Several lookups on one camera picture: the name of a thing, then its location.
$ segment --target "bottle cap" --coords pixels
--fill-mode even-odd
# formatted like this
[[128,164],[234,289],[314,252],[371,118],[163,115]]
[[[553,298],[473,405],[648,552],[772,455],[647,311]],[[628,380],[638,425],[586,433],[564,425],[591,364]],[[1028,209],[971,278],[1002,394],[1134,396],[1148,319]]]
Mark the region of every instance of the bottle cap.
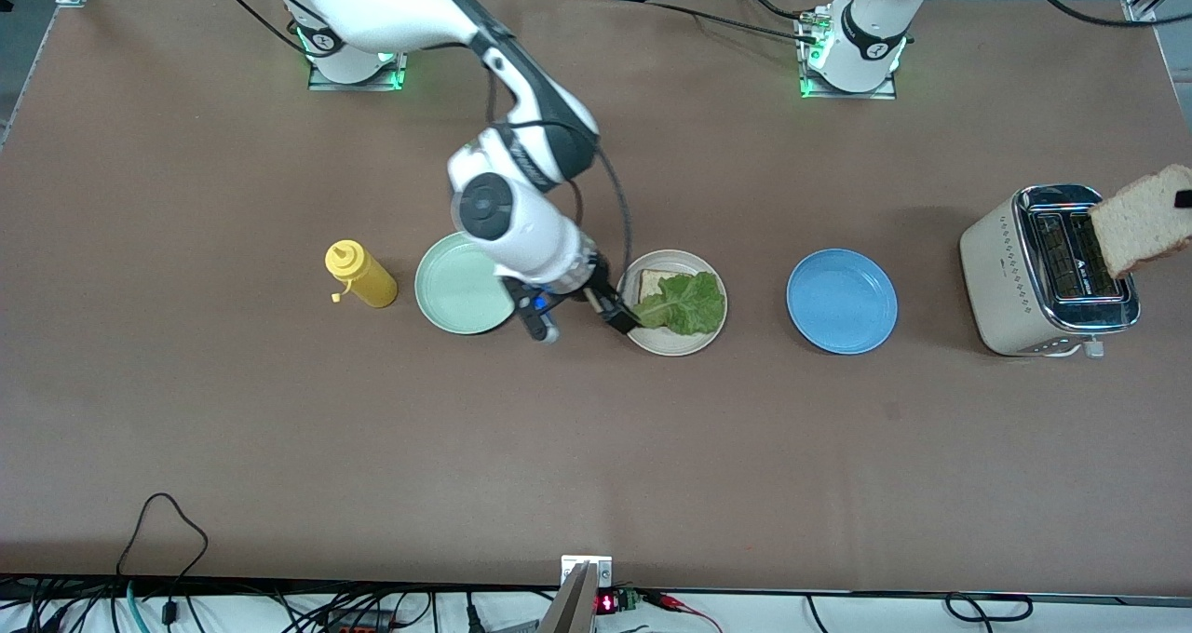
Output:
[[341,240],[327,250],[327,271],[340,281],[355,281],[368,272],[368,253],[353,240]]

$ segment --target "teal cable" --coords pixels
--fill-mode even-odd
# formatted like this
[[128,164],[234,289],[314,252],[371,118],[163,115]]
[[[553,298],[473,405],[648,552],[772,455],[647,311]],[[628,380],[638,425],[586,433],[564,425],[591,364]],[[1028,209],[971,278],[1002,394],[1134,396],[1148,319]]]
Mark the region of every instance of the teal cable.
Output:
[[137,628],[141,633],[149,633],[149,627],[145,626],[145,620],[141,618],[141,610],[137,609],[137,598],[132,595],[132,581],[129,581],[129,588],[124,590],[124,598],[129,601],[129,609],[132,612],[132,621],[137,622]]

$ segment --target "blue plate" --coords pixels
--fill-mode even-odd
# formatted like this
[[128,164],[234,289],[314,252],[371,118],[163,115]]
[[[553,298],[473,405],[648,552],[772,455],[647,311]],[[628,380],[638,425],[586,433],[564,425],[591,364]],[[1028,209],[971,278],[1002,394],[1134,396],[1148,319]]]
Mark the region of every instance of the blue plate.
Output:
[[877,263],[846,248],[824,248],[790,273],[787,310],[799,333],[817,347],[864,354],[894,330],[898,297]]

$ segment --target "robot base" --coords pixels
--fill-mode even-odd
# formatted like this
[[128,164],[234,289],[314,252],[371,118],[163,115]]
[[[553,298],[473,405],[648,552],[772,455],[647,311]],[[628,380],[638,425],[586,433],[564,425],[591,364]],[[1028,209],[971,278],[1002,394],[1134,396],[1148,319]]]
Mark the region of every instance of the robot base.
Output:
[[362,82],[333,82],[324,77],[318,68],[310,66],[306,88],[310,91],[402,91],[404,82],[405,54],[398,54],[393,61],[386,63],[371,79]]
[[[817,13],[822,13],[826,6],[818,6]],[[802,21],[795,21],[795,31],[799,35],[809,35],[815,39],[822,39],[825,30],[821,25],[806,26]],[[894,89],[894,73],[887,74],[886,81],[881,86],[877,86],[874,91],[868,91],[865,93],[849,93],[846,91],[840,91],[834,86],[830,85],[827,80],[824,79],[822,74],[809,68],[807,64],[813,57],[819,56],[813,52],[818,49],[817,44],[805,44],[802,42],[795,45],[795,57],[799,61],[799,93],[803,98],[853,98],[861,100],[894,100],[896,98]]]

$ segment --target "plate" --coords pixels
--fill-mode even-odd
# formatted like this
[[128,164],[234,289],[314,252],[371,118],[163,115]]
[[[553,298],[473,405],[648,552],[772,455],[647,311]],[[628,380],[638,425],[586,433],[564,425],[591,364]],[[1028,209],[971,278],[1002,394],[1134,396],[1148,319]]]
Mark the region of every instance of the plate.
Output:
[[414,296],[430,323],[455,335],[492,330],[514,314],[496,263],[462,232],[432,247],[414,275]]
[[672,273],[712,273],[720,286],[720,293],[725,296],[725,318],[720,322],[720,328],[715,333],[701,335],[676,335],[669,328],[635,328],[629,331],[629,340],[639,347],[659,356],[687,356],[699,349],[703,349],[720,335],[728,321],[728,292],[725,291],[725,283],[720,274],[707,261],[695,254],[679,252],[676,248],[662,248],[659,252],[651,252],[637,261],[629,263],[629,268],[622,277],[623,286],[621,299],[626,305],[633,308],[638,304],[638,288],[641,283],[641,271],[666,271]]
[[864,354],[894,331],[898,297],[877,263],[848,248],[824,248],[790,273],[787,310],[812,345]]

